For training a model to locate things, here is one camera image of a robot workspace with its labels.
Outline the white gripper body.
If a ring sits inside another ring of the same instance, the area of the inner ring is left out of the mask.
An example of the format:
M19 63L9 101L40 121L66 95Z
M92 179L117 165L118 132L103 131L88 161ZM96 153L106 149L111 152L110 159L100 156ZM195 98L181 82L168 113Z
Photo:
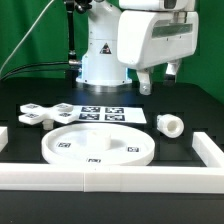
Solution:
M196 50L198 14L126 10L118 25L117 57L141 70L192 55Z

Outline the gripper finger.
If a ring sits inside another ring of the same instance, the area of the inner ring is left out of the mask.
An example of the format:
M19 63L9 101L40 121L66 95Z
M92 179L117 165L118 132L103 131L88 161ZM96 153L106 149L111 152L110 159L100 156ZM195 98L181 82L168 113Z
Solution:
M177 74L179 72L182 60L177 59L167 63L164 80L166 82L175 82Z
M139 92L142 95L150 95L152 92L152 73L153 68L145 68L137 71L137 77L140 83Z

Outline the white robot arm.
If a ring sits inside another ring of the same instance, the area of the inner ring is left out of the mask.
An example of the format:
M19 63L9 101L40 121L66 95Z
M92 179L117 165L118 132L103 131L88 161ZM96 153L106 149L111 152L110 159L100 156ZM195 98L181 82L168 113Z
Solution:
M176 82L183 58L197 46L196 0L93 0L88 13L88 50L82 57L79 86L94 92L131 87L128 71L139 80L139 92L152 91L151 74L166 64L164 83Z

